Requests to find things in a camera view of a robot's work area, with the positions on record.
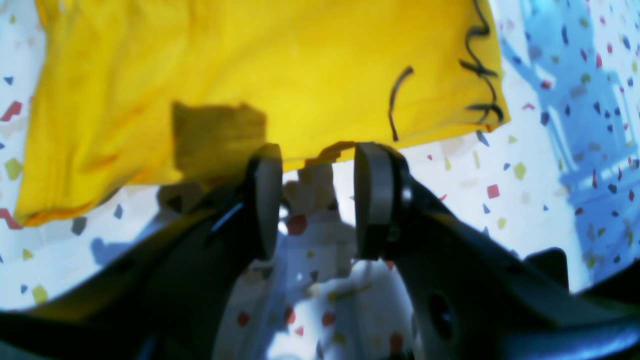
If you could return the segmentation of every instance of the red speckle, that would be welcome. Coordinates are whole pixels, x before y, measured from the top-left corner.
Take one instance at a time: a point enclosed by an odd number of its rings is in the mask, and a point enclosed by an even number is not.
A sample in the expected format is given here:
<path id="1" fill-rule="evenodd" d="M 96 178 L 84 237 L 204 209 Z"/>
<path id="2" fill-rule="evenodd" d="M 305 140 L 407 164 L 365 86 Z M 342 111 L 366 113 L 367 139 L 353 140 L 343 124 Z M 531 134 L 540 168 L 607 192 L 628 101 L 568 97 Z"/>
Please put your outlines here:
<path id="1" fill-rule="evenodd" d="M 307 229 L 307 217 L 305 215 L 298 215 L 292 217 L 287 221 L 287 231 L 289 235 L 300 235 Z"/>
<path id="2" fill-rule="evenodd" d="M 399 332 L 394 332 L 389 337 L 389 347 L 391 348 L 391 355 L 399 355 L 402 353 L 402 344 L 404 342 L 403 336 Z"/>
<path id="3" fill-rule="evenodd" d="M 245 313 L 244 311 L 241 311 L 240 314 L 238 314 L 238 324 L 241 327 L 245 327 L 245 325 L 249 322 L 249 314 Z"/>
<path id="4" fill-rule="evenodd" d="M 0 117 L 0 121 L 7 122 L 11 120 L 14 115 L 20 115 L 22 111 L 22 103 L 19 101 L 13 101 L 11 105 L 6 109 L 4 115 Z"/>
<path id="5" fill-rule="evenodd" d="M 293 311 L 293 307 L 287 306 L 287 309 L 285 309 L 285 311 L 284 311 L 284 320 L 288 324 L 292 324 L 292 323 L 296 322 L 296 312 Z"/>
<path id="6" fill-rule="evenodd" d="M 489 199 L 493 199 L 494 197 L 500 196 L 500 190 L 498 189 L 498 185 L 491 185 L 487 187 L 486 193 L 489 195 Z"/>
<path id="7" fill-rule="evenodd" d="M 331 311 L 325 311 L 324 315 L 322 316 L 322 325 L 330 326 L 330 325 L 333 325 L 334 323 L 335 323 L 335 314 L 332 313 Z"/>
<path id="8" fill-rule="evenodd" d="M 4 219 L 4 221 L 6 222 L 6 225 L 9 227 L 9 230 L 22 229 L 22 226 L 20 226 L 20 224 L 18 224 L 18 222 L 15 221 L 15 219 L 13 219 L 13 216 L 11 216 L 9 209 L 6 209 L 6 208 L 0 209 L 0 218 Z"/>

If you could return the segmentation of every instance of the confetti pattern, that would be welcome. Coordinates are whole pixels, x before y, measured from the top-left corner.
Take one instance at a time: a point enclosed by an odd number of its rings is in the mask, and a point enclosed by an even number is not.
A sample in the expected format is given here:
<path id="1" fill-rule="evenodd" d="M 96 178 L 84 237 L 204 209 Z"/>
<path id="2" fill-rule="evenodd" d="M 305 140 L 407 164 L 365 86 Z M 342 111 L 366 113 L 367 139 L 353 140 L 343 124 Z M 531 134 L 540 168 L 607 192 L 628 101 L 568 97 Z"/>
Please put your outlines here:
<path id="1" fill-rule="evenodd" d="M 563 248 L 570 287 L 580 290 L 640 258 L 633 208 L 640 176 L 640 5 L 494 3 L 512 122 L 402 153 L 440 201 L 516 256 Z M 71 289 L 200 196 L 194 186 L 135 186 L 80 218 L 39 229 L 14 221 L 30 99 L 44 54 L 37 24 L 33 4 L 0 0 L 0 53 L 7 54 L 0 58 L 4 310 Z M 32 61 L 17 61 L 24 58 Z M 238 279 L 213 358 L 418 353 L 415 316 L 393 262 L 352 261 L 353 162 L 286 174 L 284 194 L 289 209 L 276 256 L 252 263 Z M 34 359 L 2 344 L 0 358 Z"/>

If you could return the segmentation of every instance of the colorful speckled tablecloth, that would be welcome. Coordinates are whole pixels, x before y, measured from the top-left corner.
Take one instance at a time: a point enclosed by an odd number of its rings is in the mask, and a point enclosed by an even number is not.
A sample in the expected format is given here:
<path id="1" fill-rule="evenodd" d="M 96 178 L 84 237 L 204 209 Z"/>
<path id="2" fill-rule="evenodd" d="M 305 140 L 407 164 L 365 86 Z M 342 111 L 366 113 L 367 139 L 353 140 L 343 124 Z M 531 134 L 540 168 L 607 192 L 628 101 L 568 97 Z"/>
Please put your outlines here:
<path id="1" fill-rule="evenodd" d="M 570 287 L 636 260 L 640 4 L 495 0 L 512 123 L 406 149 L 413 175 L 462 220 L 524 257 L 558 246 Z M 192 186 L 128 187 L 84 217 L 13 220 L 45 37 L 30 1 L 0 0 L 0 309 L 83 281 L 178 218 Z M 353 163 L 285 175 L 276 256 L 238 279 L 214 359 L 383 359 L 415 348 L 393 263 L 354 262 Z M 0 359 L 35 359 L 0 343 Z"/>

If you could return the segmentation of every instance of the yellow fabric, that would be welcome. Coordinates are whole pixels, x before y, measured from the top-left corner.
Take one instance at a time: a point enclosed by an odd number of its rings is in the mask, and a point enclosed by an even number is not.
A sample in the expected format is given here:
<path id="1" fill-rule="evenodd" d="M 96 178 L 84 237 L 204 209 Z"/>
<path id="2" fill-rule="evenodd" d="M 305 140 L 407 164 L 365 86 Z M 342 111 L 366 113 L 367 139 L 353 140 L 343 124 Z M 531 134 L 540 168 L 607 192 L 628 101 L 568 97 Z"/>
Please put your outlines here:
<path id="1" fill-rule="evenodd" d="M 492 101 L 458 63 L 472 61 L 465 36 L 481 25 L 472 0 L 36 3 L 48 45 L 15 214 L 24 225 L 78 216 L 126 184 L 231 173 L 265 141 L 293 170 L 341 141 L 402 148 L 498 126 L 465 109 Z M 495 33 L 471 47 L 500 69 Z M 409 65 L 393 142 L 389 97 Z"/>

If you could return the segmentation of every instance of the yellow shirt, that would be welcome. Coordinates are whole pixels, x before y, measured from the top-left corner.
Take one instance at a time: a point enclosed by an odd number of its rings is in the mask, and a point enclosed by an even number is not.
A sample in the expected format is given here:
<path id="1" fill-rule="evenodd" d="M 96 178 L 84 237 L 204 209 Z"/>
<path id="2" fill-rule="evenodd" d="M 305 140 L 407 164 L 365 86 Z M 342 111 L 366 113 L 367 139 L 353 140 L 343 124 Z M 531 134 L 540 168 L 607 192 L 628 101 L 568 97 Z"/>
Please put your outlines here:
<path id="1" fill-rule="evenodd" d="M 127 184 L 241 170 L 264 142 L 293 170 L 338 142 L 402 148 L 508 120 L 493 29 L 469 44 L 497 76 L 460 64 L 476 63 L 465 39 L 481 15 L 493 27 L 487 0 L 36 3 L 47 55 L 15 214 L 25 225 L 81 215 Z M 408 67 L 395 142 L 390 97 Z"/>

